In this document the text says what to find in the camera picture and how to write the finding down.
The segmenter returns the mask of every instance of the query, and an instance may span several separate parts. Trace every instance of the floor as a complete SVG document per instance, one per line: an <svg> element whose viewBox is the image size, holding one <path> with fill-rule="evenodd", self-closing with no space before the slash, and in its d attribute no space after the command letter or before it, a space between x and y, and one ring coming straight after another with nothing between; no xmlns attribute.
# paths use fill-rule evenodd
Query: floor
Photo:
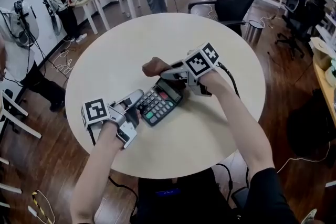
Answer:
<svg viewBox="0 0 336 224"><path fill-rule="evenodd" d="M176 0L179 12L185 13L187 4L192 1L202 0ZM139 16L149 14L145 0L141 2L142 7L137 8L137 14ZM169 0L168 6L169 12L176 11L174 0ZM198 13L200 16L207 16L210 11L209 6L193 9L193 13ZM247 19L258 20L261 17L271 17L277 11L273 6L255 1L247 14ZM107 7L105 13L111 27L128 20L125 14L121 14L119 5ZM80 45L71 45L67 59L56 59L59 52L66 47L67 44L64 44L50 60L55 60L56 65L64 65L66 60L72 59L73 66L83 51L105 32L100 16L95 16L93 20L98 29L98 35L94 35L90 25L85 23L81 31L88 33L87 39ZM265 22L266 27L259 44L254 48L262 65L267 86L265 107L259 123L271 142L275 166L280 169L288 158L295 157L286 139L288 114L293 109L301 107L311 97L312 90L319 86L313 67L310 66L312 59L306 49L306 56L303 59L297 57L291 61L288 48L274 44L278 32L289 34L284 22L280 19L265 20ZM66 87L66 78L49 63L46 64L46 77ZM37 223L38 220L28 212L27 206L35 207L31 194L39 189L48 197L55 213L56 223L71 223L69 201L88 154L72 135L62 113L51 113L48 101L29 90L23 97L27 103L22 106L29 112L26 123L41 132L43 137L38 140L24 131L16 134L10 127L5 131L0 151L1 157L8 159L10 165L1 164L1 182L23 190L22 195L2 191L3 199L12 207L8 217L11 223ZM316 158L323 157L326 150L327 147L322 148ZM234 190L244 187L246 166L239 152L224 160L223 164L230 168ZM219 166L214 167L214 171L221 191L226 196L227 172ZM133 189L137 188L137 179L134 177L114 171L111 171L111 176L116 182ZM313 208L318 208L318 216L323 218L331 199L336 197L335 188L325 189L324 185L326 182L336 180L336 169L328 169L324 163L290 161L279 176L288 203L299 220L302 220ZM47 215L52 217L47 203L43 200L38 202ZM128 223L133 205L134 197L129 191L108 183L95 217L96 223Z"/></svg>

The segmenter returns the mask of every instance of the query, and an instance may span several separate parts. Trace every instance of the wooden desk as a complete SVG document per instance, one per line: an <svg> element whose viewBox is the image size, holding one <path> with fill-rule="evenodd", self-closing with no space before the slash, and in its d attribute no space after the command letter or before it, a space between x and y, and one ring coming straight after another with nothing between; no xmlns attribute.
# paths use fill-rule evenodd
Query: wooden desk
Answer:
<svg viewBox="0 0 336 224"><path fill-rule="evenodd" d="M101 3L100 1L101 0L82 0L82 1L75 1L73 3L70 4L70 7L82 7L84 9L84 12L85 12L85 15L91 25L91 28L94 32L94 34L98 34L98 31L97 31L97 28L92 20L92 17L91 17L91 14L89 12L89 8L88 8L88 4L91 3L92 1L94 1L96 7L97 7L97 10L100 14L100 17L104 23L104 26L106 28L106 31L110 30L110 26L109 26L109 23L106 19L106 16L105 16L105 13L104 13L104 10L102 9L101 7ZM125 13L125 9L124 9L124 6L122 4L122 0L117 0L120 4L120 7L121 7L121 11L122 13ZM134 4L133 4L133 0L127 0L128 2L128 6L130 8L130 13L131 13L131 16L132 16L132 19L136 18L136 12L135 12L135 8L134 8Z"/></svg>
<svg viewBox="0 0 336 224"><path fill-rule="evenodd" d="M153 56L173 63L204 42L210 42L235 78L241 100L258 121L266 85L260 62L235 32L208 18L163 13L142 16L118 25L95 40L76 62L66 90L70 128L90 153L82 103L96 98L118 101L136 89L148 90L158 77L148 78L141 66ZM228 75L218 72L232 86ZM189 92L172 113L155 127L140 121L138 136L116 156L112 169L143 178L176 178L195 174L227 158L235 142L216 97ZM94 131L97 139L99 131Z"/></svg>
<svg viewBox="0 0 336 224"><path fill-rule="evenodd" d="M334 124L336 126L336 113L334 109L334 89L335 88L331 87L325 80L324 71L317 65L315 55L313 56L313 66L314 66L314 71L315 71L317 80L319 81L319 85L323 92L324 99L330 111L332 120L334 121Z"/></svg>

